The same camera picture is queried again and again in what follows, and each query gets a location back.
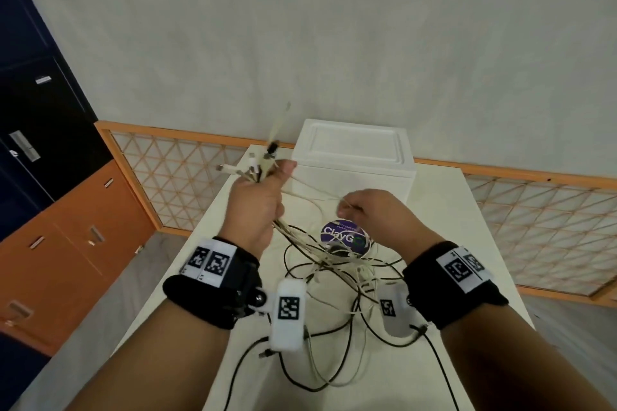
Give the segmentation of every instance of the wire mesh panel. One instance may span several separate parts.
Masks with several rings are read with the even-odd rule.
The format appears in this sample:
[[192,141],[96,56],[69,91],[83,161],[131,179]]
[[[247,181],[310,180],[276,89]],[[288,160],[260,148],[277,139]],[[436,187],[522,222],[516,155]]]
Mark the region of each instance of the wire mesh panel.
[[516,284],[590,295],[617,276],[617,191],[466,178]]
[[112,132],[163,226],[192,231],[246,148],[154,135]]

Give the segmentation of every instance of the hand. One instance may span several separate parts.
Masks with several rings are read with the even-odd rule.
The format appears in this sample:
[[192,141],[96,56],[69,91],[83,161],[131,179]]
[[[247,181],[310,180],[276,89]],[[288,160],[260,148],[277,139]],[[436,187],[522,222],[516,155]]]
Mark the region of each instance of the hand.
[[369,188],[348,193],[336,214],[363,228],[377,244],[398,252],[407,264],[444,240],[385,190]]
[[237,179],[231,186],[227,212],[219,237],[233,242],[258,259],[272,241],[272,222],[285,212],[281,188],[297,166],[282,159],[261,182]]

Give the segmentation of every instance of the person's right arm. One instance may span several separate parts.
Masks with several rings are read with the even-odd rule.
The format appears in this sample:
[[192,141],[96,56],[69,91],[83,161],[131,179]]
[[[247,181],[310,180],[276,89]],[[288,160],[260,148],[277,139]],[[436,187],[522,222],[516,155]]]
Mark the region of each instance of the person's right arm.
[[[408,265],[444,240],[383,190],[350,193],[337,213],[398,252]],[[441,337],[476,411],[613,410],[510,306],[482,304],[447,325]]]

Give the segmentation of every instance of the wrist strap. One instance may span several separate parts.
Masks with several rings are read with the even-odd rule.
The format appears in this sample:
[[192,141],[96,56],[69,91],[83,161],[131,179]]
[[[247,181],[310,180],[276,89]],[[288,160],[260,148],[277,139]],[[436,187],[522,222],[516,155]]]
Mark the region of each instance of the wrist strap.
[[238,319],[254,313],[247,297],[262,285],[258,267],[253,255],[217,236],[197,246],[181,274],[165,280],[163,292],[197,318],[232,329]]
[[443,241],[423,252],[403,270],[409,302],[438,329],[487,303],[506,306],[508,299],[490,281],[490,273],[465,248]]

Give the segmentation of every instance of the white table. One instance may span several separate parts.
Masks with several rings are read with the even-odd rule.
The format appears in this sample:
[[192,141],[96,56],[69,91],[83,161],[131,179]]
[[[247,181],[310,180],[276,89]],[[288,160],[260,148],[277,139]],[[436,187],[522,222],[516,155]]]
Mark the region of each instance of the white table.
[[[248,167],[248,153],[259,153],[262,147],[251,146],[245,153],[240,166]],[[291,157],[291,150],[278,151],[279,158]],[[178,273],[184,261],[194,250],[201,238],[214,236],[220,228],[227,204],[229,188],[234,178],[230,178],[216,196],[197,228],[193,231],[182,250],[167,270],[163,280]],[[319,182],[312,182],[319,188]],[[294,192],[324,198],[323,195],[311,193],[297,182],[292,183]],[[284,219],[299,227],[315,230],[320,227],[321,216],[317,208],[308,201],[296,197],[284,196],[286,207]],[[329,219],[334,219],[335,201],[320,203]],[[482,218],[467,182],[459,169],[441,166],[418,165],[418,173],[408,200],[408,206],[425,224],[436,230],[443,237],[467,247],[489,268],[494,281],[501,292],[510,300],[510,305],[531,324],[529,315],[504,264],[490,232]],[[260,275],[264,286],[273,290],[285,275],[282,253],[287,241],[276,232],[273,243],[261,260]],[[290,249],[289,264],[305,261],[301,255]],[[394,253],[381,249],[379,257],[394,260]],[[163,280],[158,284],[139,315],[122,339],[122,344],[152,311],[165,298],[161,289]],[[341,308],[348,309],[354,297],[353,291],[344,286],[342,281],[328,273],[320,274],[318,283],[311,283],[311,293],[328,300]],[[309,300],[307,304],[307,326],[311,332],[323,331],[344,323],[346,315],[331,307]],[[385,334],[380,314],[374,311],[371,325],[385,338],[397,343]],[[339,376],[339,381],[348,380],[353,375],[362,347],[364,326],[361,319],[356,319],[352,347],[346,366]],[[204,409],[222,410],[227,398],[229,381],[238,359],[245,349],[257,338],[267,336],[269,324],[265,317],[252,315],[238,322],[233,330],[229,347],[221,364],[219,374],[212,386],[212,391]],[[462,410],[471,410],[473,406],[467,398],[451,362],[443,348],[439,332],[431,327],[428,336],[433,341],[443,366],[450,379],[453,391]],[[320,370],[330,374],[339,364],[347,342],[347,330],[334,335],[314,340],[315,358]],[[282,374],[277,356],[259,359],[258,353],[266,344],[256,347],[245,359],[240,368],[234,392],[229,405],[230,410],[450,410],[454,409],[447,386],[437,361],[424,338],[407,348],[393,348],[379,342],[368,333],[366,353],[359,379],[344,388],[328,387],[319,393],[309,393],[290,384]],[[309,386],[318,386],[309,367],[305,352],[285,354],[289,373],[298,381]]]

